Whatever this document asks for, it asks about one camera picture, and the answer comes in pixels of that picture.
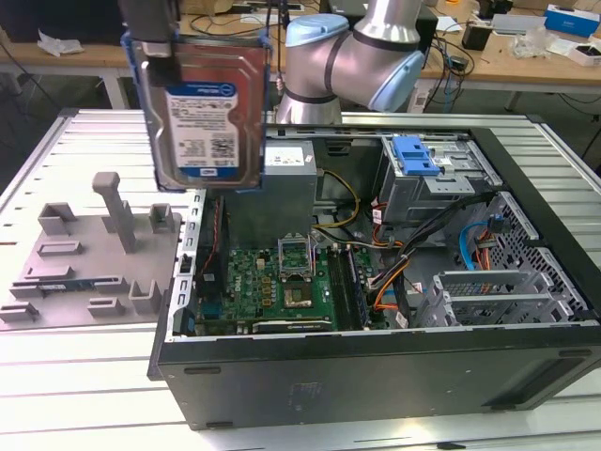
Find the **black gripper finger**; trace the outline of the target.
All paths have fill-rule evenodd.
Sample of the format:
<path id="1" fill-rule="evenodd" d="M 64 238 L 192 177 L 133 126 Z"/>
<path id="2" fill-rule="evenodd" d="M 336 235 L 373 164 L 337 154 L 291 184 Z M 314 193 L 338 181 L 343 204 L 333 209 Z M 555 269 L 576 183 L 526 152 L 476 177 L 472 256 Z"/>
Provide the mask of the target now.
<path id="1" fill-rule="evenodd" d="M 179 19 L 179 1 L 124 1 L 124 49 L 138 85 L 144 63 L 151 86 L 168 88 L 182 83 Z"/>

